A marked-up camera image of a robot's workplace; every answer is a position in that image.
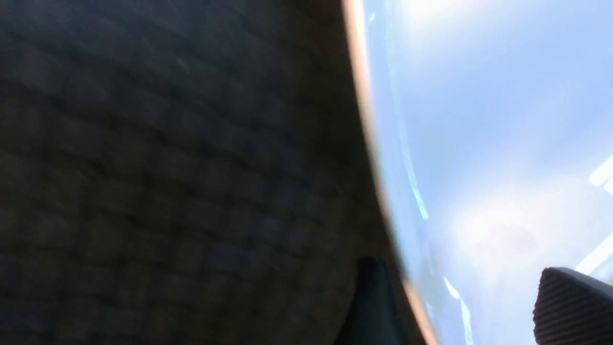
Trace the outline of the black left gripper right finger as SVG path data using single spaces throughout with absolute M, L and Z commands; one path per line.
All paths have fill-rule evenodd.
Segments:
M 541 273 L 534 304 L 538 345 L 611 345 L 613 288 L 574 269 Z

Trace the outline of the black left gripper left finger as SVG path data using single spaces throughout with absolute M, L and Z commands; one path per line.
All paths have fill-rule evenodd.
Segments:
M 409 345 L 389 268 L 379 258 L 357 263 L 355 294 L 336 345 Z

